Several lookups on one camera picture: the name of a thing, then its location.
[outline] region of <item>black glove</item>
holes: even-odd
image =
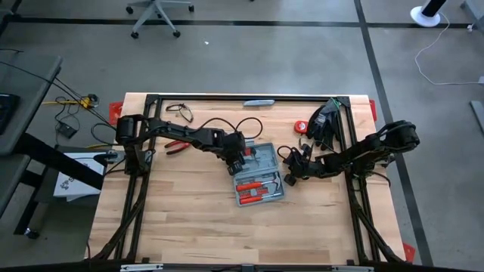
[[[327,147],[333,149],[333,137],[339,141],[340,136],[337,134],[337,114],[339,108],[335,103],[329,102],[319,107],[311,116],[308,122],[308,139],[314,138],[316,147],[321,146],[321,150]]]

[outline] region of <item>white cable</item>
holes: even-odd
[[[451,22],[448,20],[448,18],[446,17],[446,15],[445,15],[445,14],[443,14],[443,13],[440,13],[440,14],[441,14],[441,15],[442,15],[442,16],[443,16],[443,17],[444,17],[446,20],[447,20],[447,27],[446,27],[446,28],[444,28],[444,30],[440,32],[439,36],[437,36],[437,39],[436,39],[436,40],[435,40],[433,43],[431,43],[429,46],[425,47],[424,49],[420,50],[420,51],[417,53],[417,55],[415,56],[415,64],[417,64],[417,67],[418,67],[418,72],[420,72],[420,74],[421,74],[421,75],[422,75],[422,76],[423,76],[423,77],[424,77],[426,80],[428,80],[430,83],[432,83],[432,84],[434,84],[434,85],[469,85],[469,84],[478,84],[478,85],[480,85],[480,83],[479,83],[479,82],[444,82],[444,83],[435,83],[435,82],[433,82],[432,80],[430,80],[428,76],[425,76],[425,74],[422,72],[422,69],[420,68],[420,64],[418,64],[418,60],[417,60],[417,59],[418,59],[418,56],[420,56],[420,54],[421,54],[422,52],[424,52],[425,50],[427,50],[427,49],[431,48],[431,47],[432,47],[434,44],[436,44],[436,43],[439,41],[440,36],[441,36],[441,35],[442,35],[442,34],[443,34],[443,33],[444,33],[444,32],[445,32],[445,31],[446,31],[446,30],[447,30],[447,29],[450,27],[450,25],[451,25]]]

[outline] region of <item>wooden table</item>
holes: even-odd
[[[123,115],[142,113],[145,97],[142,93],[126,94]],[[350,99],[360,141],[375,132],[374,120],[367,96],[355,95]],[[176,102],[165,100],[163,110]],[[309,119],[320,106],[276,102],[271,107],[244,108],[240,101],[183,102],[194,114],[191,127],[215,116],[234,124],[249,116],[260,118],[264,131],[256,143],[272,142],[276,148],[297,147],[299,135],[293,131],[294,122]],[[163,111],[162,118],[188,124],[177,113]],[[348,134],[345,113],[342,119]],[[231,130],[218,121],[207,127]],[[257,133],[259,126],[247,122],[240,130],[249,137]],[[348,259],[358,259],[343,175],[300,180],[294,187],[286,186],[286,196],[281,201],[239,208],[232,177],[222,160],[193,147],[168,157],[163,145],[169,141],[157,138],[138,260],[149,257],[151,262],[162,263],[345,264]],[[339,151],[337,142],[334,146]],[[287,167],[281,160],[279,163],[285,175]],[[89,238],[92,254],[101,249],[119,226],[128,180],[122,172],[105,178]],[[368,194],[375,227],[395,253],[404,258],[388,183],[377,176],[368,178]],[[361,228],[367,255],[371,256],[368,235]],[[128,233],[124,254],[129,250],[130,239]]]

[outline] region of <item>screwdriver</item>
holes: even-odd
[[[274,181],[253,182],[253,183],[250,183],[250,184],[237,185],[235,187],[235,190],[237,192],[241,192],[241,191],[245,191],[245,190],[256,189],[256,188],[262,187],[266,184],[270,184],[270,183],[273,183],[273,182]]]
[[[247,197],[246,199],[241,199],[240,200],[240,204],[243,205],[243,204],[249,204],[249,203],[252,203],[252,202],[257,202],[257,201],[261,201],[263,199],[266,199],[266,198],[272,198],[272,197],[276,197],[276,196],[280,196],[282,195],[282,193],[275,193],[275,194],[272,194],[272,195],[268,195],[268,196],[252,196],[252,197]]]

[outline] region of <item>office chair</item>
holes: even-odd
[[[173,35],[176,38],[180,36],[180,32],[176,30],[175,26],[173,26],[172,24],[172,21],[168,18],[168,16],[166,16],[165,11],[163,11],[163,6],[161,5],[162,3],[188,5],[188,11],[195,11],[195,7],[191,4],[191,2],[185,1],[144,0],[140,2],[129,3],[126,7],[126,11],[128,12],[128,14],[133,14],[132,7],[146,8],[141,17],[136,22],[135,26],[133,26],[133,32],[131,33],[132,38],[137,39],[139,37],[138,29],[140,28],[140,26],[143,25],[144,22],[146,22],[146,20],[150,18],[153,13],[156,13],[158,18],[163,18],[166,23],[168,23],[169,27],[173,29]]]

